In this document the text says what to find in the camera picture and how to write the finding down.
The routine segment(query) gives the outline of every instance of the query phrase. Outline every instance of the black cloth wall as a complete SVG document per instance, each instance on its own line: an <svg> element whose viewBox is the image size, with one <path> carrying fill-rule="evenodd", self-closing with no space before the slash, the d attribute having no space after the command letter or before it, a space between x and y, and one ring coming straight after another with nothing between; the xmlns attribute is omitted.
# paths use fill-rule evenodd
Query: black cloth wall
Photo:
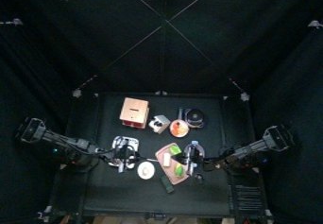
<svg viewBox="0 0 323 224"><path fill-rule="evenodd" d="M280 223L323 222L323 31L313 29L252 95L257 134L285 124L294 146L270 154L265 189Z"/></svg>
<svg viewBox="0 0 323 224"><path fill-rule="evenodd" d="M6 11L2 4L0 11ZM19 145L14 131L30 116L63 132L72 98L31 37L17 27L0 26L0 223L34 223L35 212L47 205L57 170L53 148Z"/></svg>
<svg viewBox="0 0 323 224"><path fill-rule="evenodd" d="M321 18L321 5L323 0L0 0L0 222L43 208L57 167L54 160L43 163L50 147L21 146L13 130L31 116L63 132L70 92L92 77L84 93L230 95L240 93L234 81L250 94L257 136L282 122L298 143L272 155L265 171L272 212L290 223L323 221L321 31L308 28ZM5 25L13 18L23 25Z"/></svg>

